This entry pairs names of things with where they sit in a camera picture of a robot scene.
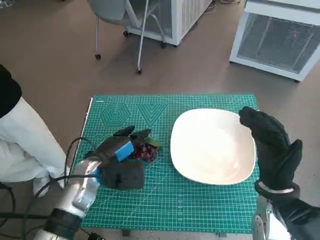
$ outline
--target white plate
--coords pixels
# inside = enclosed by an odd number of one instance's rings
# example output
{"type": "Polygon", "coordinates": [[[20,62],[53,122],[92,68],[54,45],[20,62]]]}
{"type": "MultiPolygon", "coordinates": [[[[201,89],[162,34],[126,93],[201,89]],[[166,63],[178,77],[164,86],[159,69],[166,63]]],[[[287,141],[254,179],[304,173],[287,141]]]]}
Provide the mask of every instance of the white plate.
{"type": "Polygon", "coordinates": [[[200,108],[175,121],[170,144],[174,167],[184,177],[213,185],[246,180],[256,163],[256,145],[249,128],[230,111],[200,108]]]}

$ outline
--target table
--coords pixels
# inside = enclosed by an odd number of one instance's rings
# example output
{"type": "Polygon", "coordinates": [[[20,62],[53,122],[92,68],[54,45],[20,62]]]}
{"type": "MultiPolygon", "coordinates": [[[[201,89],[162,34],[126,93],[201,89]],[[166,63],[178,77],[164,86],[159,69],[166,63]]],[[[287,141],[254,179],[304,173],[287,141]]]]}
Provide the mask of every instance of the table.
{"type": "MultiPolygon", "coordinates": [[[[126,230],[251,232],[256,210],[254,182],[258,166],[244,182],[217,186],[181,176],[170,158],[170,136],[175,120],[195,108],[217,108],[238,113],[244,106],[257,109],[252,94],[96,95],[91,99],[82,135],[96,145],[118,129],[135,125],[152,128],[151,137],[163,146],[158,159],[145,165],[141,190],[119,191],[101,186],[83,227],[126,230]]],[[[82,141],[79,162],[90,146],[82,141]]]]}

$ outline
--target green leaf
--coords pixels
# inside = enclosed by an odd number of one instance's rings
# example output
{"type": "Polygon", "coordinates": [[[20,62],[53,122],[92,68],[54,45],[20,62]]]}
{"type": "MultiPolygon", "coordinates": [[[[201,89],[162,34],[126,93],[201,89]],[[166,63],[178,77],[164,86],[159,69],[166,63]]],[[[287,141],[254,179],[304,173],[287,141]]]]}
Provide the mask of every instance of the green leaf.
{"type": "Polygon", "coordinates": [[[161,147],[161,143],[160,142],[158,142],[157,140],[152,139],[149,136],[144,138],[144,142],[147,143],[147,144],[150,144],[152,146],[155,146],[157,148],[161,147]]]}

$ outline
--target chair leg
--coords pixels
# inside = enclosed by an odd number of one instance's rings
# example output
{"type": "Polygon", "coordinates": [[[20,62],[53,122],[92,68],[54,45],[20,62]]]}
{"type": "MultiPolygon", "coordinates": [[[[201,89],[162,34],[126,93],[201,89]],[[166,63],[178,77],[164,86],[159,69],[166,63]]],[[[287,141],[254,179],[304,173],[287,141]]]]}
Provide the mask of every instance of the chair leg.
{"type": "Polygon", "coordinates": [[[145,34],[145,28],[146,28],[148,7],[149,7],[149,0],[146,0],[145,1],[145,10],[144,10],[143,22],[142,22],[141,37],[140,37],[139,53],[138,53],[138,63],[137,63],[137,73],[138,74],[142,74],[142,69],[141,69],[141,66],[140,66],[140,62],[141,62],[142,46],[143,46],[143,43],[144,43],[144,34],[145,34]]]}
{"type": "Polygon", "coordinates": [[[96,25],[95,25],[95,58],[97,60],[101,59],[101,55],[98,53],[98,40],[99,40],[99,18],[96,18],[96,25]]]}
{"type": "Polygon", "coordinates": [[[153,17],[153,19],[156,21],[156,24],[158,25],[158,28],[160,30],[160,33],[161,33],[161,36],[162,36],[162,43],[163,43],[161,46],[165,46],[164,45],[164,44],[166,44],[165,34],[164,34],[164,31],[162,30],[162,27],[160,25],[160,22],[159,22],[157,16],[154,15],[154,14],[150,14],[150,17],[153,17]]]}

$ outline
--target cherries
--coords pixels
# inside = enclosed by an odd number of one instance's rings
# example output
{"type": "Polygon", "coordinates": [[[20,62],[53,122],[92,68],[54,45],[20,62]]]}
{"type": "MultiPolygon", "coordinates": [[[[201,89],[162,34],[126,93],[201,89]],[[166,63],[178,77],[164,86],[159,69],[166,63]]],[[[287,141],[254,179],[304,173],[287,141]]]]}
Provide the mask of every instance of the cherries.
{"type": "Polygon", "coordinates": [[[131,157],[138,160],[143,160],[146,163],[152,163],[158,156],[158,147],[150,145],[148,143],[142,143],[135,147],[135,151],[131,154],[131,157]]]}

